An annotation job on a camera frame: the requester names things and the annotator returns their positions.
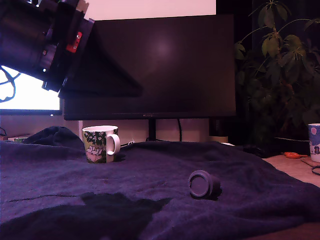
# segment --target mug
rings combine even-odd
[[[88,163],[101,164],[114,161],[120,151],[117,126],[89,126],[82,129],[82,139]]]
[[[320,123],[308,124],[311,160],[320,163]]]

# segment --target black monitor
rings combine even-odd
[[[19,73],[2,67],[13,77]],[[43,81],[21,74],[14,83],[15,95],[11,100],[0,103],[0,115],[62,115],[62,101],[58,93],[44,90]],[[5,73],[0,71],[0,99],[12,97],[13,94],[13,85],[7,82]]]
[[[143,87],[143,92],[139,97],[83,95],[65,99],[65,120],[236,114],[232,15],[101,20],[94,27],[105,53]],[[91,79],[87,84],[108,89],[107,84]]]

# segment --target wooden desk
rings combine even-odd
[[[312,167],[302,162],[301,159],[291,159],[284,155],[279,155],[265,158],[264,160],[289,176],[305,183],[314,184],[320,188],[320,176],[312,173]]]

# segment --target round cap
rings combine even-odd
[[[196,198],[206,198],[220,190],[220,181],[204,170],[191,173],[188,185],[190,193]]]

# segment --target white wall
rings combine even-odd
[[[177,17],[216,14],[216,0],[86,0],[85,18],[94,20]],[[1,116],[0,125],[10,136],[34,134],[46,127],[65,126],[78,134],[78,122],[63,116]],[[117,125],[121,143],[141,142],[148,136],[147,120],[84,121],[83,127]],[[209,135],[207,119],[182,119],[183,141],[203,142]],[[157,120],[157,138],[179,140],[177,120]]]

